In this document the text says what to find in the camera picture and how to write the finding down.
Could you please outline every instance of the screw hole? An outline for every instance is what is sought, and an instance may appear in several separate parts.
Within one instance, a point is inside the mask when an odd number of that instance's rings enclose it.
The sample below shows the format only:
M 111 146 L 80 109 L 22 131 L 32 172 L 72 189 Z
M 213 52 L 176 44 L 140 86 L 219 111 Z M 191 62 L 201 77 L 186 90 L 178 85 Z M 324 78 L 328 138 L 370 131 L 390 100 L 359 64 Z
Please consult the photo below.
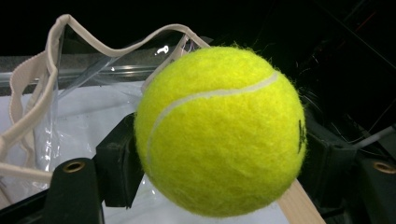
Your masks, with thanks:
M 83 161 L 71 161 L 64 166 L 64 172 L 74 173 L 81 170 L 85 166 Z
M 396 174 L 396 168 L 393 166 L 386 164 L 384 162 L 376 161 L 374 162 L 374 168 L 382 173 L 394 175 Z

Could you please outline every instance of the white surface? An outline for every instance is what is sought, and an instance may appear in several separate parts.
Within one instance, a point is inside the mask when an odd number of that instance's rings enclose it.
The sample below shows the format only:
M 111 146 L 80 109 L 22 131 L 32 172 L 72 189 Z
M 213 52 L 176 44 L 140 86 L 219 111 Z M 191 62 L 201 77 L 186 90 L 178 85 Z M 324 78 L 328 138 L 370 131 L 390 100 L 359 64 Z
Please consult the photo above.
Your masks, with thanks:
M 103 205 L 106 224 L 262 224 L 289 223 L 277 202 L 239 217 L 209 218 L 196 216 L 167 200 L 143 177 L 130 209 Z
M 78 157 L 91 158 L 95 147 L 125 117 L 135 112 L 140 99 L 142 82 L 120 84 L 117 87 L 79 88 L 60 101 L 57 118 L 57 135 L 59 136 L 60 159 L 63 162 Z M 0 131 L 10 125 L 7 108 L 8 97 L 0 97 Z M 23 161 L 20 150 L 12 150 L 9 159 L 13 162 Z M 45 160 L 39 161 L 45 167 Z M 12 186 L 12 179 L 3 184 Z M 14 188 L 12 195 L 22 195 L 23 187 Z M 132 208 L 111 208 L 103 204 L 106 224 L 261 224 L 289 223 L 277 202 L 240 217 L 208 218 L 192 213 L 174 205 L 156 190 L 144 177 L 134 199 Z

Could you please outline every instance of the yellow tennis ball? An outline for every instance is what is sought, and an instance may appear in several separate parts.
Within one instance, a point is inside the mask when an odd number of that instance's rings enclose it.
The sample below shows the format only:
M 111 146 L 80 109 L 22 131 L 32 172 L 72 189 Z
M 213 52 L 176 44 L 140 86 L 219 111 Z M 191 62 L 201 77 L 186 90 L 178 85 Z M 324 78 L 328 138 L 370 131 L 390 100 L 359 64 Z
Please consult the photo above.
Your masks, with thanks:
M 290 187 L 304 160 L 298 92 L 251 50 L 212 47 L 177 59 L 152 80 L 135 114 L 148 178 L 201 216 L 263 208 Z

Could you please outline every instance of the clear plastic bag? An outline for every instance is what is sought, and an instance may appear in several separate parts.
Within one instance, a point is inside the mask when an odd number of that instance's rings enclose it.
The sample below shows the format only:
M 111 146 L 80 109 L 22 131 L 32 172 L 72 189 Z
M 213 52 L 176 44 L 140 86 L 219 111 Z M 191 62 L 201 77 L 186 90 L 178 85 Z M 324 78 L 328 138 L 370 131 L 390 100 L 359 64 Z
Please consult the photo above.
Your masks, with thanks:
M 3 206 L 47 189 L 62 162 L 92 158 L 110 131 L 135 112 L 156 74 L 180 56 L 210 47 L 209 41 L 170 24 L 124 49 L 110 49 L 62 15 L 46 50 L 21 63 L 9 82 L 11 123 L 0 138 Z M 199 217 L 167 200 L 146 176 L 131 209 L 104 205 L 104 214 L 106 223 L 259 223 L 263 217 L 288 223 L 277 203 L 241 217 Z

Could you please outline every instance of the tennis ball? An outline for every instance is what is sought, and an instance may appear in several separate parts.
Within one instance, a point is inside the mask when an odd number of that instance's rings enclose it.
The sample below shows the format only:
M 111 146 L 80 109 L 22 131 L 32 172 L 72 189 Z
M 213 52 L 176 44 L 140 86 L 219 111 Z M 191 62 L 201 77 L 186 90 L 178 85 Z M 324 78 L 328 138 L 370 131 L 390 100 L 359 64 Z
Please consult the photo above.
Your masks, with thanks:
M 290 81 L 249 49 L 198 49 L 167 65 L 135 112 L 153 185 L 204 217 L 235 217 L 278 199 L 305 155 L 304 109 Z

